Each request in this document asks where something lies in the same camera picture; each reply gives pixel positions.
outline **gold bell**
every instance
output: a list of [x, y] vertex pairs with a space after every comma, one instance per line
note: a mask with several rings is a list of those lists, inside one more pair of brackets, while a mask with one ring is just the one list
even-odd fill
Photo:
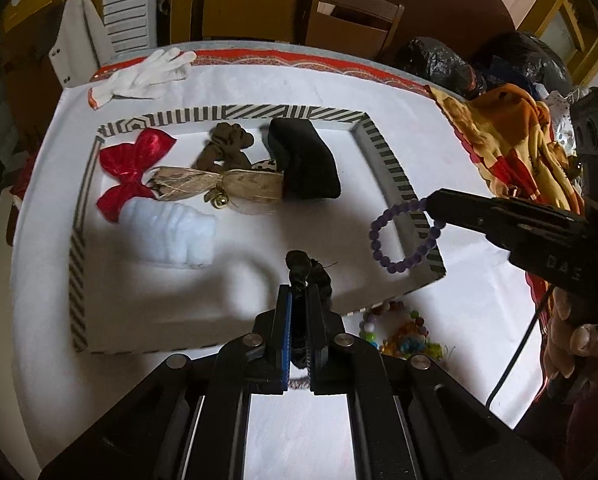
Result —
[[210, 202], [215, 209], [223, 209], [228, 205], [230, 199], [226, 192], [217, 186], [204, 195], [204, 202]]

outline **white glove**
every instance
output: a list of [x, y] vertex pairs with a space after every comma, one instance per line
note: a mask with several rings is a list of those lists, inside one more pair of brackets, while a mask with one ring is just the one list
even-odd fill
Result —
[[192, 51], [182, 54], [176, 46], [168, 52], [157, 49], [141, 63], [122, 68], [100, 85], [90, 88], [88, 103], [96, 110], [115, 95], [157, 99], [166, 93], [167, 88], [163, 83], [185, 79], [190, 75], [190, 64], [195, 59], [197, 54]]

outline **black sponge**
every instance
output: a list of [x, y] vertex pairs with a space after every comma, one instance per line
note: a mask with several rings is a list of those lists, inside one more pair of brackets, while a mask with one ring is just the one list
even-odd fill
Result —
[[332, 153], [307, 119], [270, 121], [268, 146], [284, 172], [284, 197], [337, 198], [341, 184]]

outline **purple bead bracelet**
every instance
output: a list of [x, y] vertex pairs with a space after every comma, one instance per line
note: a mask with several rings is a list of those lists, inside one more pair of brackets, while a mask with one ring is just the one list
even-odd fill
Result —
[[391, 262], [390, 258], [384, 256], [381, 252], [381, 242], [379, 241], [379, 231], [382, 227], [386, 227], [388, 222], [401, 213], [409, 213], [413, 211], [425, 211], [426, 199], [422, 200], [408, 200], [401, 204], [395, 204], [391, 208], [386, 209], [382, 215], [377, 217], [377, 220], [370, 224], [370, 248], [373, 250], [373, 258], [385, 267], [389, 273], [405, 272], [408, 269], [420, 264], [423, 258], [436, 246], [437, 238], [441, 236], [441, 229], [445, 227], [445, 222], [435, 220], [434, 225], [430, 228], [428, 237], [422, 242], [417, 250], [400, 262]]

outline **finger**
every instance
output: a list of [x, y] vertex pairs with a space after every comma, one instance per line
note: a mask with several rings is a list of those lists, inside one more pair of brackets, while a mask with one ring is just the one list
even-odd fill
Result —
[[585, 324], [577, 328], [570, 339], [570, 348], [576, 355], [598, 357], [598, 325]]
[[161, 56], [163, 56], [163, 49], [162, 48], [158, 48], [157, 50], [155, 50], [150, 56], [148, 56], [146, 59], [144, 59], [141, 63], [145, 66], [145, 65], [149, 65], [154, 63], [157, 59], [159, 59]]
[[572, 338], [573, 332], [574, 328], [570, 323], [563, 321], [559, 316], [552, 316], [550, 322], [550, 338], [556, 346], [569, 352], [570, 339]]
[[551, 338], [548, 338], [546, 352], [550, 355], [552, 364], [554, 364], [564, 377], [570, 377], [570, 375], [572, 375], [572, 372], [575, 369], [575, 360], [572, 355], [555, 345]]
[[197, 54], [193, 51], [189, 50], [188, 52], [184, 52], [181, 56], [177, 56], [175, 59], [172, 59], [168, 64], [168, 70], [174, 70], [182, 65], [187, 65], [192, 63], [195, 59], [197, 59]]
[[550, 380], [555, 379], [559, 375], [559, 370], [557, 370], [557, 367], [552, 364], [552, 359], [550, 359], [550, 355], [548, 354], [547, 350], [543, 353], [543, 369]]
[[570, 317], [570, 298], [568, 293], [562, 288], [554, 289], [554, 306], [561, 319], [567, 319]]
[[179, 56], [179, 54], [181, 54], [180, 49], [176, 46], [173, 46], [172, 48], [169, 48], [163, 56], [159, 58], [159, 62], [163, 64], [169, 63], [177, 56]]

